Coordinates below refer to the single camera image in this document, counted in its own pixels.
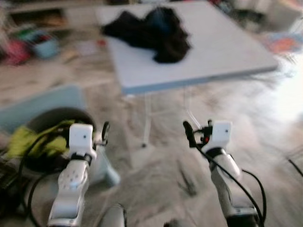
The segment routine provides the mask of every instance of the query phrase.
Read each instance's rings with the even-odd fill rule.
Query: floor
[[[297,65],[278,60],[281,66],[275,72],[193,87],[192,110],[201,124],[209,118],[233,122],[228,152],[263,183],[267,193],[265,226],[301,227],[303,178],[286,157],[303,168],[303,55],[296,57]],[[172,218],[187,219],[199,227],[226,226],[208,163],[188,148],[182,122],[189,119],[180,108],[182,90],[153,96],[153,109],[179,109],[153,119],[150,144],[141,148],[143,97],[121,94],[106,47],[94,56],[69,62],[59,56],[15,67],[2,64],[0,72],[0,107],[75,83],[81,87],[97,123],[111,122],[107,155],[122,181],[110,189],[102,183],[89,189],[83,226],[95,227],[105,210],[117,202],[127,209],[130,227],[161,227]],[[194,180],[196,196],[188,195],[181,186],[185,183],[180,163]],[[262,207],[258,185],[248,176],[244,179]],[[46,223],[56,194],[55,180],[45,180],[34,195],[35,216],[40,223]],[[16,217],[2,220],[0,225],[32,226],[29,220]]]

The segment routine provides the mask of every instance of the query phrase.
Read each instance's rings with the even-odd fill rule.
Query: white table
[[[175,2],[163,6],[175,9],[182,26],[190,34],[188,41],[192,49],[179,63],[159,64],[153,60],[154,51],[133,48],[108,37],[107,44],[124,94],[185,87],[277,68],[271,53],[207,1]],[[105,25],[123,10],[144,17],[153,8],[154,5],[102,6],[97,9],[97,19]],[[150,131],[150,100],[146,102],[146,112],[145,143]]]

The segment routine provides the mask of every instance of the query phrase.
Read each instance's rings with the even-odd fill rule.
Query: shelf
[[[9,9],[10,14],[41,11],[47,9],[62,9],[69,7],[101,5],[103,0],[51,0],[43,2],[20,3],[15,8]]]

